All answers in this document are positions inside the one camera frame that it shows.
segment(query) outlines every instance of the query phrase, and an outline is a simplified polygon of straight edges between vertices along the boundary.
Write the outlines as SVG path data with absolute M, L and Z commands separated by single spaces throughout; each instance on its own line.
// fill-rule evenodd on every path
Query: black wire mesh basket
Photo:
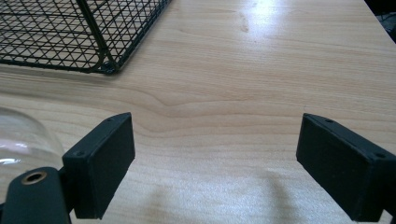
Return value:
M 171 0 L 0 0 L 0 63 L 113 74 Z

